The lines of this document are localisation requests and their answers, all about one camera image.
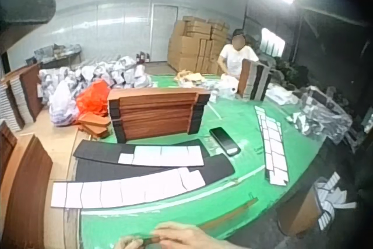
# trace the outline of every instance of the white wall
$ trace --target white wall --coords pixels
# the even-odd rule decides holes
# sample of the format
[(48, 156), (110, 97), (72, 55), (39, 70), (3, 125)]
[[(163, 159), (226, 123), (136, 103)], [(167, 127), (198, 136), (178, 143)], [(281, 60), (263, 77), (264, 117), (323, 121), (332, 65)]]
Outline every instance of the white wall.
[(25, 59), (32, 57), (34, 50), (54, 43), (80, 44), (83, 59), (112, 54), (134, 57), (139, 51), (165, 58), (164, 44), (152, 42), (168, 41), (170, 21), (175, 15), (178, 19), (184, 15), (223, 19), (231, 26), (231, 33), (242, 28), (245, 10), (244, 0), (56, 0), (56, 3), (56, 14), (48, 24), (8, 49), (12, 70), (25, 65)]

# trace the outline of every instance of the sheet of labels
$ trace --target sheet of labels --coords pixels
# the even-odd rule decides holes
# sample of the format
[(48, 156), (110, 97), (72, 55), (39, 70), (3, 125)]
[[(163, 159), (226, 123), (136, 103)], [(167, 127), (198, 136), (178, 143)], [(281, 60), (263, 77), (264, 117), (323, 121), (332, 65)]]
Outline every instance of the sheet of labels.
[(262, 132), (266, 169), (269, 182), (286, 186), (289, 182), (281, 123), (266, 115), (263, 108), (255, 106), (259, 127)]
[(186, 167), (146, 176), (102, 182), (54, 182), (51, 207), (115, 208), (159, 201), (205, 186), (199, 172)]
[(203, 166), (199, 146), (136, 146), (133, 154), (121, 153), (118, 163), (133, 166)]

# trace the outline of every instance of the stack of cardboard boxes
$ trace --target stack of cardboard boxes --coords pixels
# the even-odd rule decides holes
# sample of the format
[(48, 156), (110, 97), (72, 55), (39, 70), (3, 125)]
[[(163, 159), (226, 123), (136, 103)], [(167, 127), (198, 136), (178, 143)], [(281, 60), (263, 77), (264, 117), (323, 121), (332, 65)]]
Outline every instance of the stack of cardboard boxes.
[(176, 71), (189, 70), (221, 75), (217, 59), (228, 37), (221, 20), (185, 16), (174, 27), (168, 45), (168, 64)]

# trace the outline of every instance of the factory floor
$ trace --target factory floor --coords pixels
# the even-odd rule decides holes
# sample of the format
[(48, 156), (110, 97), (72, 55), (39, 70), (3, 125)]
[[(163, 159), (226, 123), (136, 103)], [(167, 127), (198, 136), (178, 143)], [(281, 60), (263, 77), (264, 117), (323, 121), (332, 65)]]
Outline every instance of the factory floor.
[[(146, 65), (146, 73), (151, 75), (175, 74), (175, 70), (165, 62), (152, 62)], [(335, 146), (333, 143), (325, 141), (308, 170), (278, 204), (288, 200), (298, 190), (308, 190), (319, 177), (329, 178), (334, 171), (337, 171), (341, 177), (337, 186), (348, 192), (347, 201), (356, 201), (357, 196), (351, 169), (353, 157), (354, 155), (346, 145)], [(236, 245), (252, 249), (350, 248), (364, 215), (365, 213), (361, 209), (337, 210), (335, 220), (328, 230), (321, 232), (318, 225), (315, 225), (312, 230), (304, 233), (301, 237), (287, 237), (279, 230), (276, 208), (273, 208), (256, 221), (241, 228), (228, 240)]]

